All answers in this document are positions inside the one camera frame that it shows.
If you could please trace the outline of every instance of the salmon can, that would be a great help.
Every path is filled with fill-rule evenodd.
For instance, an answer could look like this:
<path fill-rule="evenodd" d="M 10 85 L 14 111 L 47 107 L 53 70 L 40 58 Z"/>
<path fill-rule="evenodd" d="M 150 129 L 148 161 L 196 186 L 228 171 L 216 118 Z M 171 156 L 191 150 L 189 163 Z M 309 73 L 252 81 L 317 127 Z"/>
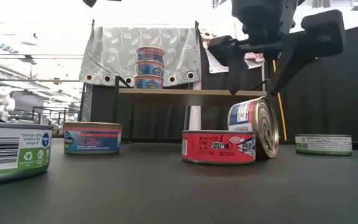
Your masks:
<path fill-rule="evenodd" d="M 135 76 L 134 88 L 162 89 L 164 79 L 156 75 Z"/>
<path fill-rule="evenodd" d="M 154 60 L 164 63 L 165 52 L 158 47 L 141 47 L 136 50 L 137 61 Z"/>
<path fill-rule="evenodd" d="M 278 124 L 269 99 L 258 99 L 233 105 L 227 117 L 229 131 L 256 132 L 257 160 L 274 158 L 278 151 Z"/>
<path fill-rule="evenodd" d="M 65 122 L 67 154 L 114 154 L 119 152 L 122 125 L 97 122 Z"/>
<path fill-rule="evenodd" d="M 255 133 L 245 131 L 182 131 L 182 159 L 210 165 L 255 162 Z"/>
<path fill-rule="evenodd" d="M 351 156 L 352 136 L 337 134 L 297 134 L 296 152 L 300 154 Z"/>
<path fill-rule="evenodd" d="M 156 75 L 164 77 L 164 64 L 153 60 L 142 60 L 135 64 L 136 75 Z"/>

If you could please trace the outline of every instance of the white label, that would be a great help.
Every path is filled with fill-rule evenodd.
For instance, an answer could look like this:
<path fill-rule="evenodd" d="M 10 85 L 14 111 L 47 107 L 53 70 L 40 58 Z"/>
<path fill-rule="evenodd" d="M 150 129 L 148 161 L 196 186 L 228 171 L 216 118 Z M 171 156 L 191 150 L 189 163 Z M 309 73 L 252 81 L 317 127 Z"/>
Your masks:
<path fill-rule="evenodd" d="M 0 170 L 16 169 L 21 149 L 51 145 L 51 130 L 0 128 Z M 25 155 L 24 160 L 39 155 Z"/>
<path fill-rule="evenodd" d="M 181 154 L 187 156 L 187 139 L 181 140 Z"/>
<path fill-rule="evenodd" d="M 117 135 L 117 147 L 121 144 L 121 133 L 118 133 Z"/>
<path fill-rule="evenodd" d="M 229 131 L 252 131 L 251 123 L 229 125 Z"/>
<path fill-rule="evenodd" d="M 237 122 L 248 121 L 248 111 L 251 101 L 241 103 L 237 111 Z"/>
<path fill-rule="evenodd" d="M 351 137 L 336 136 L 296 136 L 296 144 L 305 144 L 303 149 L 315 151 L 351 152 Z"/>

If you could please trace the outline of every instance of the nutrition label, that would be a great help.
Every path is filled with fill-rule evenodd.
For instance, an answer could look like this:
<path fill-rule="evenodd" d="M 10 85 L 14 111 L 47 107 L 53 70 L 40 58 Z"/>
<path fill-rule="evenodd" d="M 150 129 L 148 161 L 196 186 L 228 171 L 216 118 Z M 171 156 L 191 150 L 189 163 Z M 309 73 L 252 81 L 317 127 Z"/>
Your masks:
<path fill-rule="evenodd" d="M 297 136 L 295 143 L 300 149 L 315 151 L 352 151 L 352 138 L 339 136 Z"/>

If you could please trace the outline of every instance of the black partition wall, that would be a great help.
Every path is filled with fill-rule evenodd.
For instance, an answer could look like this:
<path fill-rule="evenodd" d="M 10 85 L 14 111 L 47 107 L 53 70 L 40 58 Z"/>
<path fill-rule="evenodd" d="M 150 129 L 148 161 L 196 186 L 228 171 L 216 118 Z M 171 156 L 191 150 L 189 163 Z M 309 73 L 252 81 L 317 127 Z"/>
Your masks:
<path fill-rule="evenodd" d="M 346 30 L 346 51 L 320 58 L 282 91 L 287 135 L 351 134 L 358 142 L 358 27 Z"/>

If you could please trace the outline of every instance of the white robot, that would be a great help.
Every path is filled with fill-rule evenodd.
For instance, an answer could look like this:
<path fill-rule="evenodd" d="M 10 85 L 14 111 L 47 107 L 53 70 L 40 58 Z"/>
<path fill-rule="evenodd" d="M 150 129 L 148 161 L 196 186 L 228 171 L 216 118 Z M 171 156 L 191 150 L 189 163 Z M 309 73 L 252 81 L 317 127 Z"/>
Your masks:
<path fill-rule="evenodd" d="M 12 88 L 8 86 L 0 86 L 0 118 L 7 121 L 8 112 L 15 110 L 15 100 L 10 94 Z"/>

